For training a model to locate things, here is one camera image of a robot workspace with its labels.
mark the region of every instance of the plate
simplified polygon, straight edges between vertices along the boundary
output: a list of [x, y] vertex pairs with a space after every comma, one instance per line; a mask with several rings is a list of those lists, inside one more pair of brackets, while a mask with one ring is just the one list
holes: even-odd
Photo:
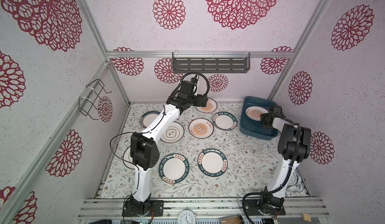
[[226, 156], [214, 148], [205, 149], [198, 157], [199, 169], [210, 177], [223, 175], [227, 169], [227, 164]]
[[294, 191], [295, 193], [300, 193], [305, 189], [302, 183], [297, 184], [297, 189]]
[[186, 179], [190, 165], [181, 154], [167, 155], [159, 164], [159, 175], [167, 183], [175, 184]]
[[209, 120], [199, 118], [191, 121], [189, 131], [195, 138], [205, 139], [213, 134], [214, 126]]
[[143, 128], [147, 128], [156, 119], [156, 117], [158, 117], [159, 114], [160, 112], [156, 110], [148, 111], [142, 115], [142, 117], [139, 119], [139, 123]]
[[197, 106], [195, 106], [195, 108], [199, 112], [202, 112], [202, 113], [205, 113], [205, 114], [209, 114], [209, 113], [213, 113], [214, 111], [216, 111], [216, 109], [218, 108], [218, 104], [217, 104], [217, 102], [215, 102], [215, 100], [209, 98], [207, 100], [206, 107], [197, 107]]
[[237, 126], [237, 119], [229, 112], [218, 112], [213, 116], [213, 124], [220, 130], [232, 130]]
[[254, 121], [261, 121], [261, 114], [268, 113], [267, 109], [260, 106], [250, 106], [245, 112], [246, 116]]
[[166, 143], [178, 142], [184, 135], [183, 126], [177, 122], [172, 122], [163, 133], [161, 140]]
[[[127, 148], [127, 150], [124, 152], [124, 154], [123, 154], [123, 160], [128, 160], [129, 162], [132, 162], [132, 157], [130, 156], [130, 148], [131, 148], [131, 146], [129, 146], [129, 147]], [[135, 170], [135, 165], [134, 165], [134, 164], [128, 163], [128, 162], [126, 162], [126, 161], [123, 161], [123, 164], [124, 164], [128, 169]]]

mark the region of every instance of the black mounting plate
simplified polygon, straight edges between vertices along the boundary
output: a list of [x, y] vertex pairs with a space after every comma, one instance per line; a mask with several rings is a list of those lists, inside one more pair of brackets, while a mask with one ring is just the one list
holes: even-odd
[[[155, 211], [154, 216], [162, 216], [163, 215], [163, 204], [164, 201], [150, 201], [150, 207], [152, 207]], [[127, 200], [124, 203], [124, 208], [122, 212], [123, 217], [138, 217], [140, 212], [133, 208], [130, 204], [130, 201]], [[152, 211], [149, 210], [144, 216], [152, 216]]]
[[[248, 208], [246, 208], [246, 212], [249, 216], [260, 216], [260, 215], [264, 215], [262, 212], [259, 211], [259, 209], [261, 208], [259, 206], [259, 199], [247, 199], [244, 201], [244, 204], [245, 206], [248, 206]], [[268, 214], [267, 216], [275, 216], [275, 213], [271, 213], [271, 214]], [[280, 213], [279, 213], [279, 216], [284, 216], [286, 215], [286, 212], [285, 212], [285, 209], [282, 207], [280, 209]]]

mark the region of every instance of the blue plastic tub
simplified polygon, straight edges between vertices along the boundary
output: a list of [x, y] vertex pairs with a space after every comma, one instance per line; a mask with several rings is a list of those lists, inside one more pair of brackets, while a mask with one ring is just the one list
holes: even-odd
[[247, 96], [244, 98], [241, 121], [239, 128], [241, 132], [245, 135], [250, 135], [255, 138], [263, 140], [271, 140], [272, 138], [278, 135], [278, 130], [276, 129], [263, 129], [262, 122], [254, 121], [246, 116], [246, 109], [250, 106], [260, 106], [263, 108], [269, 108], [272, 105], [277, 105], [274, 101], [265, 100], [262, 98], [257, 98], [253, 96]]

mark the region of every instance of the red lace doily print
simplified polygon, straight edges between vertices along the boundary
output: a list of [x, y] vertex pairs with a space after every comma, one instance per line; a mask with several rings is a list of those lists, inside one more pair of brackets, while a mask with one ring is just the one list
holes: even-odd
[[99, 103], [97, 105], [97, 112], [103, 122], [110, 121], [112, 117], [112, 103], [107, 96], [103, 96], [102, 98], [100, 98]]
[[296, 73], [289, 84], [289, 97], [293, 103], [300, 105], [310, 97], [313, 84], [308, 73], [301, 71]]
[[[292, 51], [292, 49], [287, 46], [280, 46], [273, 49], [272, 52], [273, 51]], [[279, 73], [281, 72], [287, 60], [287, 58], [263, 58], [261, 62], [262, 72], [269, 75]]]
[[155, 0], [152, 12], [165, 29], [176, 29], [184, 21], [186, 12], [182, 0]]
[[373, 25], [373, 9], [367, 5], [349, 9], [337, 21], [331, 33], [331, 44], [338, 50], [353, 48], [369, 33]]
[[67, 138], [63, 140], [55, 156], [51, 159], [46, 167], [46, 171], [50, 175], [56, 177], [64, 177], [73, 171], [79, 159], [82, 157], [83, 143], [79, 133], [70, 130]]
[[[114, 51], [133, 51], [129, 48], [121, 47], [114, 49]], [[117, 70], [126, 75], [138, 75], [143, 71], [142, 58], [113, 58], [113, 65]]]
[[171, 58], [159, 59], [155, 64], [154, 72], [156, 77], [165, 83], [175, 83], [183, 76], [181, 73], [174, 73]]
[[0, 209], [8, 199], [8, 197], [11, 195], [15, 188], [7, 186], [6, 188], [0, 190]]
[[328, 164], [334, 157], [334, 145], [329, 136], [322, 132], [311, 134], [310, 156], [319, 164]]
[[0, 51], [0, 108], [17, 102], [24, 90], [25, 78], [19, 64]]
[[231, 29], [246, 28], [265, 17], [277, 0], [206, 0], [214, 21]]
[[13, 224], [30, 224], [32, 221], [35, 220], [35, 214], [37, 211], [37, 205], [36, 205], [37, 198], [35, 197], [35, 192], [31, 191], [31, 193], [28, 196], [28, 199], [26, 199], [23, 203], [22, 208], [19, 212], [17, 212], [15, 218], [13, 219]]
[[82, 18], [75, 0], [1, 0], [1, 5], [21, 30], [52, 50], [67, 51], [80, 41]]
[[210, 83], [210, 90], [213, 92], [224, 90], [229, 83], [229, 79], [225, 75], [219, 73], [210, 76], [208, 80]]

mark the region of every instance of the table surface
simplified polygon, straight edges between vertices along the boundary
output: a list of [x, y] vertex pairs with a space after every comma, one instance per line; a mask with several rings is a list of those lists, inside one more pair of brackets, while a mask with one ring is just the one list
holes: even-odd
[[[147, 111], [163, 109], [162, 104], [132, 104], [123, 132], [141, 131], [140, 117]], [[232, 113], [238, 120], [238, 125], [230, 131], [214, 127], [214, 133], [206, 139], [193, 137], [188, 126], [196, 118], [205, 118], [213, 122], [212, 117], [219, 111]], [[242, 103], [218, 103], [216, 111], [210, 114], [199, 112], [196, 107], [190, 107], [175, 121], [184, 128], [183, 138], [176, 143], [157, 144], [160, 160], [152, 168], [151, 196], [159, 198], [193, 198], [193, 197], [243, 197], [249, 192], [262, 191], [273, 176], [278, 164], [279, 154], [277, 145], [279, 135], [270, 141], [244, 135], [239, 130]], [[122, 135], [116, 150], [118, 156], [123, 156], [130, 146], [131, 134]], [[228, 160], [226, 172], [219, 177], [209, 177], [198, 168], [198, 155], [202, 150], [215, 148], [222, 151]], [[184, 155], [190, 165], [186, 179], [180, 183], [166, 183], [159, 176], [159, 163], [168, 154]], [[121, 160], [114, 158], [105, 181], [101, 198], [124, 198], [131, 194], [135, 181], [135, 171], [128, 169]], [[306, 189], [302, 192], [286, 192], [286, 196], [308, 196]]]

